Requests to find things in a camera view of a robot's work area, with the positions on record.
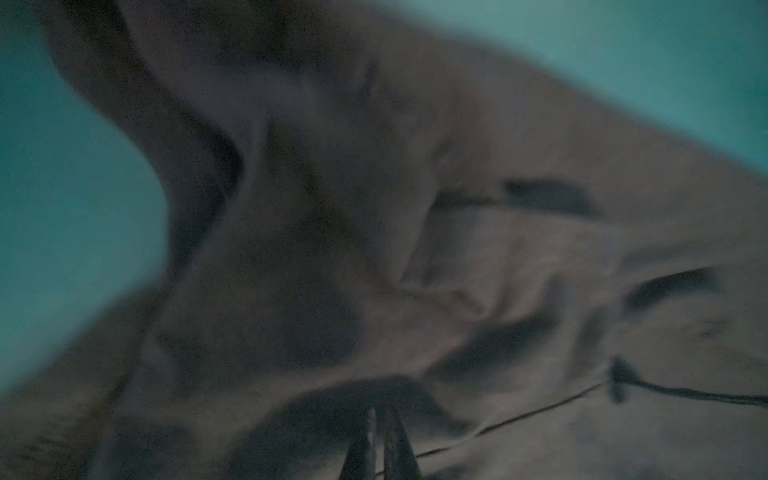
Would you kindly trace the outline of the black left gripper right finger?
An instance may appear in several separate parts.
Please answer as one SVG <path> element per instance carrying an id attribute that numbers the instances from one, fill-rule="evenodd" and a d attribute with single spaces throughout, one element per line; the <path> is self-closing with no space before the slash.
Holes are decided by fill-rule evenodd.
<path id="1" fill-rule="evenodd" d="M 395 407 L 383 410 L 384 479 L 421 480 L 422 473 Z"/>

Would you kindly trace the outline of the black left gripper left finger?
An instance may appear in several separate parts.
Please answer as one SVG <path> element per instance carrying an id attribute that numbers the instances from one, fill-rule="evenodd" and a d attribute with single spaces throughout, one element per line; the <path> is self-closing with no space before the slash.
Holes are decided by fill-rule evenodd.
<path id="1" fill-rule="evenodd" d="M 377 414 L 366 411 L 362 429 L 350 442 L 339 480 L 374 480 L 376 478 Z"/>

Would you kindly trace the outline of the black printed t shirt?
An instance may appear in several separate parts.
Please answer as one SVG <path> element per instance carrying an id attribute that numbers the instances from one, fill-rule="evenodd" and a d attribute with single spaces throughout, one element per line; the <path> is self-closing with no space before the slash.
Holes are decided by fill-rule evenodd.
<path id="1" fill-rule="evenodd" d="M 5 479 L 763 479 L 767 179 L 359 1 L 40 1 L 170 264 L 1 397 Z"/>

